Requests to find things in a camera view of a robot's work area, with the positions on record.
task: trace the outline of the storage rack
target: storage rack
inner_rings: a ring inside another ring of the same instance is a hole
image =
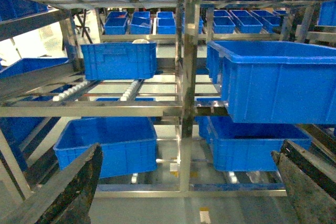
[[[144,4],[158,2],[140,2],[130,0],[131,6],[143,7]],[[99,185],[96,197],[237,197],[237,196],[285,196],[281,179],[277,174],[272,174],[272,181],[269,182],[269,174],[250,173],[250,182],[254,184],[191,184],[191,156],[193,141],[192,128],[194,116],[206,115],[228,115],[225,109],[225,102],[194,102],[195,96],[213,96],[212,93],[195,93],[197,83],[196,72],[205,70],[205,60],[197,58],[197,46],[199,40],[288,40],[295,16],[296,7],[306,7],[305,16],[300,29],[299,41],[305,39],[322,40],[336,42],[335,31],[329,27],[317,27],[311,30],[311,19],[316,12],[316,6],[323,1],[315,0],[265,0],[265,1],[238,1],[238,0],[178,0],[177,2],[159,2],[159,4],[177,5],[176,35],[121,35],[107,36],[101,29],[99,12],[96,9],[97,22],[99,27],[100,40],[103,41],[132,41],[134,39],[147,40],[175,40],[176,55],[175,59],[158,58],[158,73],[175,75],[174,82],[143,82],[148,84],[168,84],[175,86],[174,93],[134,93],[132,96],[143,97],[175,97],[175,101],[153,101],[153,102],[93,102],[87,97],[94,96],[119,96],[117,93],[95,94],[89,91],[99,84],[119,85],[125,82],[90,82],[85,88],[70,95],[61,102],[32,102],[21,101],[27,96],[57,95],[50,91],[63,86],[64,84],[77,84],[83,79],[83,62],[80,59],[76,34],[74,32],[71,15],[68,11],[55,10],[45,14],[38,14],[32,17],[22,18],[0,23],[0,40],[25,33],[32,29],[37,29],[60,21],[62,34],[65,40],[65,47],[70,63],[55,66],[43,70],[21,74],[0,80],[0,116],[2,117],[21,117],[21,116],[47,116],[50,118],[60,116],[157,116],[161,120],[160,125],[174,125],[176,137],[174,139],[159,139],[159,141],[176,141],[178,146],[177,158],[170,160],[158,159],[158,163],[177,164],[177,174],[179,184],[177,185]],[[46,1],[47,4],[58,6],[62,2]],[[111,1],[90,2],[96,8],[109,4],[114,7],[130,7],[127,4],[113,3]],[[198,34],[198,20],[200,5],[207,5],[207,33]],[[287,7],[288,15],[284,21],[281,35],[276,34],[213,34],[213,12],[214,7]],[[182,35],[182,10],[185,9],[185,35]],[[326,156],[335,159],[336,148],[330,141],[330,137],[323,134],[314,125],[303,125],[304,129],[310,132],[316,139],[313,143]],[[52,150],[49,150],[40,160],[34,164],[24,176],[9,148],[3,134],[0,134],[0,151],[4,156],[3,163],[0,163],[1,174],[4,174],[4,182],[13,198],[20,202],[29,195],[31,189],[36,184],[46,181],[50,171],[55,169],[55,158],[52,157]]]

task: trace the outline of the plastic crate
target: plastic crate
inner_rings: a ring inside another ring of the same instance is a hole
[[[87,80],[149,79],[156,72],[156,42],[81,45]]]
[[[256,18],[262,18],[262,17],[274,17],[273,13],[270,13],[267,10],[252,10],[251,11],[252,16]]]
[[[234,122],[336,124],[335,48],[284,41],[208,47],[223,60],[215,88]]]
[[[0,71],[0,79],[63,64],[68,58],[23,58]]]
[[[196,98],[196,101],[199,102],[212,102],[212,101],[219,101],[220,97],[209,97],[209,98]],[[209,137],[208,137],[208,118],[206,116],[196,116],[195,121],[198,123],[198,134],[200,137],[204,138],[206,142],[209,144]]]
[[[232,34],[236,25],[229,17],[214,18],[214,33],[216,34]]]
[[[318,24],[319,26],[336,26],[336,1],[322,4]]]
[[[100,178],[107,178],[155,170],[156,139],[148,118],[78,119],[67,124],[54,151],[63,170],[92,144],[100,143],[103,151]]]
[[[243,34],[258,34],[263,28],[262,23],[254,17],[234,18],[234,23]]]
[[[231,17],[227,10],[214,10],[214,17]]]
[[[157,18],[174,18],[173,12],[157,12],[156,13]]]
[[[45,58],[24,58],[13,65],[0,71],[0,79],[7,78],[10,76],[15,76],[17,74],[22,74],[25,72],[30,72],[37,69],[47,68],[54,65],[62,64],[66,62],[67,58],[55,58],[55,59],[45,59]],[[68,89],[70,86],[59,88],[53,92],[63,92],[64,89]],[[48,101],[52,97],[37,97],[33,101]],[[32,100],[31,97],[23,99],[24,101]],[[0,118],[0,129],[2,130],[11,150],[21,168],[22,171],[27,169],[27,163],[23,157],[22,152],[19,149],[20,143],[32,132],[32,130],[42,122],[44,118]]]
[[[176,34],[176,22],[173,18],[158,18],[157,24],[157,34]]]
[[[231,17],[240,18],[240,17],[252,17],[252,15],[246,10],[230,10]]]
[[[134,12],[133,18],[151,18],[151,12]]]
[[[206,118],[214,167],[221,172],[276,171],[271,151],[280,151],[284,140],[305,149],[312,141],[291,124],[234,123],[228,116]]]
[[[273,14],[276,16],[284,16],[287,15],[285,10],[273,10]]]
[[[1,0],[0,20],[21,18],[28,15],[46,12],[47,6],[30,0]]]
[[[110,12],[106,20],[110,18],[127,18],[128,12]]]
[[[273,28],[280,26],[280,17],[263,17],[260,22],[262,23],[263,28],[272,34],[274,33]]]
[[[105,34],[107,35],[121,35],[126,34],[127,18],[109,18],[105,25]]]
[[[44,13],[48,11],[48,6],[45,4],[40,4],[36,2],[35,9],[38,13]]]
[[[150,34],[152,22],[149,18],[133,17],[130,24],[130,34]]]

